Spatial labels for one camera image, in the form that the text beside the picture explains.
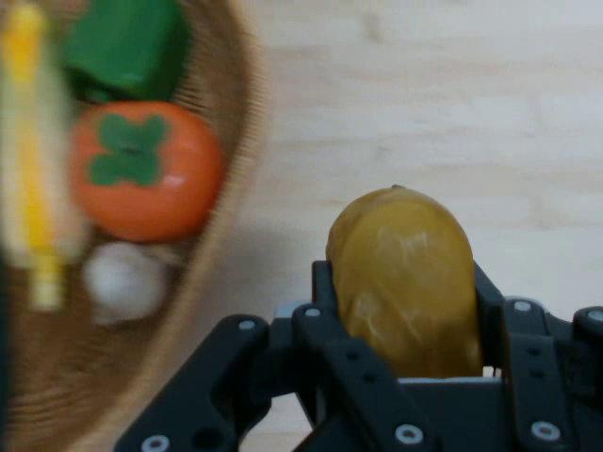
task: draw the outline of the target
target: wooden table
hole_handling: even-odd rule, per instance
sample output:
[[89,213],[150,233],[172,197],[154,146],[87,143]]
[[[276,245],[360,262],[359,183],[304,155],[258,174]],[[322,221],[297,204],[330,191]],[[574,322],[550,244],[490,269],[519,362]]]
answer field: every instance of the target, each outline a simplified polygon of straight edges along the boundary
[[[505,294],[567,319],[603,304],[600,0],[249,4],[272,140],[189,349],[220,317],[308,298],[335,216],[392,184],[446,205]],[[285,397],[242,450],[307,432]]]

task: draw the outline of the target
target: orange persimmon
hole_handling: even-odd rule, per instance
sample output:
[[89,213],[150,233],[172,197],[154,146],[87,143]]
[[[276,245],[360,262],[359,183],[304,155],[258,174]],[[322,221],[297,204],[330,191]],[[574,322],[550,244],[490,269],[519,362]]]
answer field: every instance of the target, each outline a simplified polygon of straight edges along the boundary
[[73,129],[70,186],[107,233],[135,242],[195,234],[220,191],[224,157],[193,113],[166,102],[116,102]]

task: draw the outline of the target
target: white garlic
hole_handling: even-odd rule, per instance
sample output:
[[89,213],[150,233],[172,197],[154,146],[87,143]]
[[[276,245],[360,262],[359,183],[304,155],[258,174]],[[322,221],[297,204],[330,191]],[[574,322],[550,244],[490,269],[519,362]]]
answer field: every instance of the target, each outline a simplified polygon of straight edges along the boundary
[[94,321],[104,326],[153,314],[168,287],[166,266],[126,242],[94,250],[83,278],[95,305]]

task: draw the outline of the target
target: toy vegetable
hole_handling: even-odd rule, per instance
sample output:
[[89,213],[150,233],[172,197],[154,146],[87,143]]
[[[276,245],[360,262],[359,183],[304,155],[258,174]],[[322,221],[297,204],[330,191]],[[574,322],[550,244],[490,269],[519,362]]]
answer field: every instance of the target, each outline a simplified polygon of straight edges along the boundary
[[153,314],[167,291],[167,268],[131,243],[98,247],[84,265],[94,322],[113,325]]
[[203,226],[220,190],[222,152],[211,130],[163,102],[94,107],[73,132],[74,197],[108,233],[169,241]]
[[188,29],[175,0],[91,0],[64,48],[76,92],[93,102],[168,100]]
[[398,377],[482,375],[474,264],[442,205],[394,186],[352,202],[327,246],[339,315]]
[[90,230],[67,184],[71,98],[39,6],[11,4],[1,45],[2,244],[9,265],[29,269],[33,306],[55,310]]

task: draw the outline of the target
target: corn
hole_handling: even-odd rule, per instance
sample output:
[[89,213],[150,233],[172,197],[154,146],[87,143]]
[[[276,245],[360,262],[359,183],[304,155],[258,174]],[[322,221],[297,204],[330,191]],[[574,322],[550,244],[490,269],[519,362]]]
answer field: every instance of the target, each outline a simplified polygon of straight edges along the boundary
[[65,266],[90,235],[69,195],[72,99],[38,5],[13,2],[0,43],[2,244],[8,263],[30,272],[33,307],[53,311],[63,304]]

